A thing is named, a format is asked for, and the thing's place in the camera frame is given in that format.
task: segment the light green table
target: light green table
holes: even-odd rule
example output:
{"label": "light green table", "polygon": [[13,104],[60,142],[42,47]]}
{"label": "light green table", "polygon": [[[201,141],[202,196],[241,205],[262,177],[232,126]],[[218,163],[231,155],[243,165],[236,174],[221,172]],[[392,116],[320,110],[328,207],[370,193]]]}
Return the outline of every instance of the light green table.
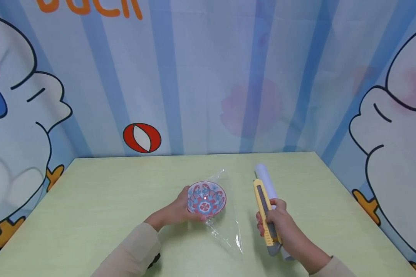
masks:
{"label": "light green table", "polygon": [[182,225],[161,233],[162,257],[147,276],[307,276],[297,262],[269,257],[258,235],[257,163],[299,227],[357,276],[416,276],[319,157],[303,152],[76,159],[0,252],[0,277],[89,276],[135,225],[220,169],[233,183],[242,261],[200,226]]}

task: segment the sleeve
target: sleeve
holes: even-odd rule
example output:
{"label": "sleeve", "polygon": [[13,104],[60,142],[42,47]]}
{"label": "sleeve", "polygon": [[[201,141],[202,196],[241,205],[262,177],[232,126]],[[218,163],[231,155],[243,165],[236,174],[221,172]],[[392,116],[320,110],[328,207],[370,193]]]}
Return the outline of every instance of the sleeve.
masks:
{"label": "sleeve", "polygon": [[138,225],[106,257],[91,277],[138,277],[159,257],[158,233],[149,224]]}
{"label": "sleeve", "polygon": [[356,275],[338,258],[331,257],[330,262],[324,268],[310,277],[356,277]]}

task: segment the orange text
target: orange text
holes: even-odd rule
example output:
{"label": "orange text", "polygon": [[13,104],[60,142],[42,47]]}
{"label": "orange text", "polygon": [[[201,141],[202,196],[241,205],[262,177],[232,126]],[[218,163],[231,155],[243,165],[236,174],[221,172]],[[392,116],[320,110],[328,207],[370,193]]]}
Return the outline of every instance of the orange text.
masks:
{"label": "orange text", "polygon": [[[114,8],[114,9],[106,9],[103,8],[102,5],[100,5],[99,0],[82,0],[82,5],[76,6],[74,4],[74,0],[66,0],[66,3],[70,10],[78,15],[87,15],[91,12],[91,3],[94,5],[96,10],[99,12],[99,14],[103,15],[104,17],[118,17],[120,15],[120,9]],[[121,2],[121,10],[123,12],[123,16],[125,18],[129,18],[129,7],[128,7],[128,1],[131,2],[131,5],[134,8],[134,13],[136,14],[136,17],[139,20],[142,20],[142,12],[139,7],[139,3],[137,0],[120,0]],[[55,12],[60,5],[60,0],[37,0],[37,4],[39,5],[39,9],[42,12],[50,13]]]}

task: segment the rolled paper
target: rolled paper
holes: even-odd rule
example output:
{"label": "rolled paper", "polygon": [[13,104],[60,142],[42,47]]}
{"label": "rolled paper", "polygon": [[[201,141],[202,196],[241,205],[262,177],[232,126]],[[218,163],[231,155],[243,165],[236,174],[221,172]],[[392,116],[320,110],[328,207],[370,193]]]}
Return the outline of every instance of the rolled paper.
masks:
{"label": "rolled paper", "polygon": [[[257,164],[255,166],[255,173],[259,180],[262,181],[269,199],[278,198],[276,191],[274,190],[273,182],[271,181],[270,174],[267,171],[267,167],[264,164]],[[282,257],[287,262],[294,260],[294,258],[283,247],[280,248]]]}

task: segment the blue and red patterned bowl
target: blue and red patterned bowl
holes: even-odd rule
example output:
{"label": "blue and red patterned bowl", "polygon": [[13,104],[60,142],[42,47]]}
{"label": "blue and red patterned bowl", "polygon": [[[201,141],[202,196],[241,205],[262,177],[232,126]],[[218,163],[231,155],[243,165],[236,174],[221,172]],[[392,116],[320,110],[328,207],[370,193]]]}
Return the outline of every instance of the blue and red patterned bowl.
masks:
{"label": "blue and red patterned bowl", "polygon": [[222,212],[226,204],[225,190],[210,181],[200,181],[188,189],[188,211],[213,217]]}

